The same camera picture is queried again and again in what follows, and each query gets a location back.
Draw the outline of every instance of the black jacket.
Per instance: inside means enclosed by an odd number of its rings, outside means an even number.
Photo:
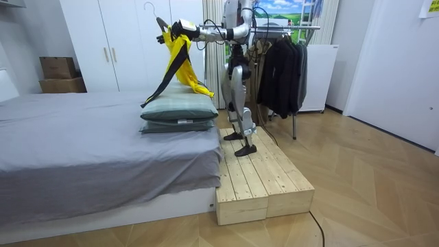
[[[300,66],[304,52],[289,39],[273,44],[265,57],[258,104],[267,106],[283,119],[290,113],[297,113],[301,82]]]

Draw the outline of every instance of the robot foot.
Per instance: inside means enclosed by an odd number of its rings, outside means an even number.
[[[256,151],[257,151],[257,149],[256,149],[255,145],[252,145],[251,147],[249,145],[246,145],[242,149],[236,151],[235,156],[236,157],[243,157],[245,155],[252,154]]]
[[[238,134],[236,132],[224,137],[225,141],[234,141],[234,140],[242,140],[242,139],[244,139],[242,134]]]

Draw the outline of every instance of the robot leg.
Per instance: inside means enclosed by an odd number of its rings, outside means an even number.
[[[235,156],[245,156],[257,151],[252,142],[252,134],[256,132],[256,124],[253,123],[252,113],[249,108],[244,107],[246,102],[246,86],[242,81],[242,66],[233,68],[232,80],[230,81],[232,89],[232,103],[237,114],[239,128],[244,136],[245,146],[235,152]]]
[[[224,140],[225,141],[242,140],[243,136],[241,134],[241,129],[239,128],[238,116],[235,109],[233,108],[233,103],[232,103],[232,86],[230,83],[230,79],[228,77],[228,64],[224,65],[224,70],[222,71],[221,91],[222,91],[222,97],[226,102],[228,121],[232,123],[234,130],[234,133],[225,136]]]

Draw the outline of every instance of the bed frame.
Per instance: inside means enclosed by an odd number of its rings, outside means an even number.
[[[3,227],[0,228],[0,244],[206,213],[215,208],[215,188],[183,191],[101,213]]]

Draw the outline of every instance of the humanoid robot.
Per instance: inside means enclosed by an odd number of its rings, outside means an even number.
[[[215,42],[227,40],[232,52],[228,64],[224,65],[221,81],[222,96],[226,102],[228,120],[234,133],[224,137],[231,141],[244,139],[245,146],[235,152],[235,156],[245,156],[257,151],[252,142],[256,126],[252,121],[249,108],[244,107],[246,100],[245,80],[250,77],[248,59],[244,57],[242,45],[248,41],[253,16],[252,0],[227,0],[224,4],[224,16],[221,27],[203,28],[180,19],[172,25],[176,35],[185,34],[193,41]]]

